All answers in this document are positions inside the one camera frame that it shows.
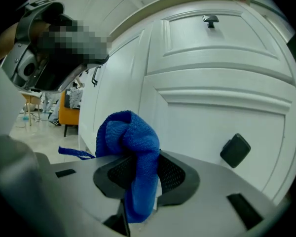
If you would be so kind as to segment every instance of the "floor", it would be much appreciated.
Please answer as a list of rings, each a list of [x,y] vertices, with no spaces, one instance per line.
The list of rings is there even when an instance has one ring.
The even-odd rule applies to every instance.
[[[51,164],[80,160],[77,157],[65,156],[58,153],[58,147],[79,149],[78,128],[68,127],[64,137],[65,126],[54,126],[47,121],[48,114],[31,112],[32,126],[29,120],[23,120],[24,114],[20,114],[13,126],[10,136],[29,145],[34,152],[47,155]]]

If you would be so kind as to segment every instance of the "white cabinet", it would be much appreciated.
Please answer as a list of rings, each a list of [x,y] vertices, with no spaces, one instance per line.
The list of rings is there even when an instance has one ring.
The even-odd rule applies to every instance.
[[[203,22],[208,14],[217,15],[215,28]],[[114,41],[97,78],[96,87],[86,82],[79,124],[92,153],[99,126],[124,110],[155,129],[162,149],[225,167],[222,147],[240,133],[251,151],[233,171],[275,203],[285,195],[296,172],[296,65],[245,4],[200,1],[156,13]]]
[[[162,149],[224,166],[220,152],[240,133],[251,151],[234,171],[261,191],[277,161],[288,169],[294,157],[296,89],[258,73],[186,69],[146,76],[139,115]]]
[[[95,153],[97,131],[108,115],[125,110],[139,111],[150,35],[151,25],[148,25],[118,46],[113,46],[108,62],[99,70],[98,85],[92,89],[90,83],[86,83],[92,93],[83,98],[82,105],[89,105],[87,108],[93,116],[86,121],[88,134],[83,135],[83,139],[92,153]]]
[[[216,15],[208,28],[202,15]],[[267,28],[234,1],[203,1],[168,9],[151,35],[148,74],[230,68],[292,82],[287,61]]]
[[[105,68],[106,64],[97,70],[94,77],[95,80],[100,81],[102,74],[101,71]],[[94,76],[95,68],[89,70],[89,73],[85,79],[85,87],[83,90],[82,104],[79,114],[79,147],[82,150],[82,144],[85,143],[86,146],[91,149],[95,146],[95,141],[93,141],[92,131],[93,131],[93,119],[94,110],[97,103],[97,97],[99,92],[98,85],[92,83],[92,78]]]

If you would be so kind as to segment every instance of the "blue towel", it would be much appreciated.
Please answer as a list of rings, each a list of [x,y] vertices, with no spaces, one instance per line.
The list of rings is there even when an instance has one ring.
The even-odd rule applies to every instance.
[[[155,131],[131,111],[107,117],[98,130],[96,157],[133,153],[137,156],[136,177],[126,191],[129,223],[140,223],[153,210],[158,184],[159,140]]]

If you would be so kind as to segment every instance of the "cabinet drawer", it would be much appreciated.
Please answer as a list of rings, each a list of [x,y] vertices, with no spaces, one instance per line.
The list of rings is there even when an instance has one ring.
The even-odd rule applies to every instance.
[[[208,14],[218,17],[214,28],[203,21]],[[276,40],[236,2],[182,5],[179,13],[169,11],[168,17],[155,21],[147,75],[191,68],[240,69],[292,81]]]
[[[294,158],[296,89],[261,74],[190,69],[146,76],[139,114],[161,149],[226,167],[220,152],[240,133],[251,151],[233,171],[270,198]]]

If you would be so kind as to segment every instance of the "cabinet handle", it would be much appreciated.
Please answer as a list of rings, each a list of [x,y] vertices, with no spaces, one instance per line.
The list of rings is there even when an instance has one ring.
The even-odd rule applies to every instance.
[[[91,82],[93,83],[93,87],[95,87],[98,84],[98,81],[95,80],[95,75],[97,74],[98,69],[101,68],[101,66],[97,66],[93,72],[92,80]]]
[[[203,15],[203,21],[208,23],[208,28],[215,28],[214,23],[219,22],[215,15]]]

